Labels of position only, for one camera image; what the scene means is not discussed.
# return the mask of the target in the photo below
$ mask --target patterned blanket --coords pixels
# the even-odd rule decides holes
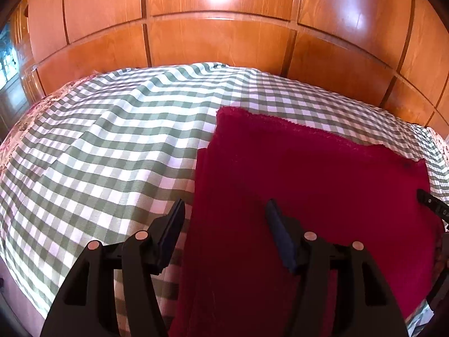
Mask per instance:
[[[432,193],[449,201],[447,157],[433,140],[435,133],[382,109],[256,69],[220,63],[123,69],[71,83],[38,105],[0,148],[0,256],[44,317],[90,240],[124,241],[181,197],[187,203],[183,232],[171,264],[153,278],[170,324],[196,153],[207,146],[223,105],[279,116],[356,143],[383,144],[414,160],[425,158]],[[119,273],[116,297],[126,334]]]

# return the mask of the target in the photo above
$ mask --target gingham cloth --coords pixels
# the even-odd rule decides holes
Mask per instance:
[[[187,210],[183,232],[171,264],[153,278],[170,323],[196,153],[207,146],[223,105],[279,116],[357,143],[383,144],[407,158],[425,158],[432,193],[449,200],[448,168],[429,131],[382,109],[220,63],[98,75],[35,120],[0,184],[0,255],[42,316],[89,241],[122,242],[182,198]],[[119,274],[116,280],[118,320],[126,334]]]

